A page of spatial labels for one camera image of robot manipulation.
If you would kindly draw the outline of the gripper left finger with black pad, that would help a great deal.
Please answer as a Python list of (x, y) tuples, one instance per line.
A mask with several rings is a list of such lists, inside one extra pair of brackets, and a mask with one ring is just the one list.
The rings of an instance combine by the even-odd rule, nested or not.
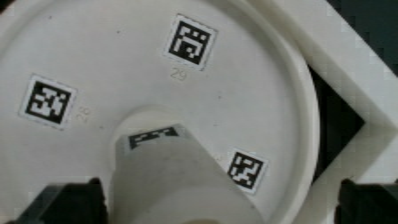
[(101, 180), (49, 184), (14, 224), (108, 224)]

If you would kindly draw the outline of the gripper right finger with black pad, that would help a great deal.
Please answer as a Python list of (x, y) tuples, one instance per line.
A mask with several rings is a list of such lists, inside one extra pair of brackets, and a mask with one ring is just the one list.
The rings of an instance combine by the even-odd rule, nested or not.
[(398, 224), (398, 180), (392, 183), (340, 181), (333, 224)]

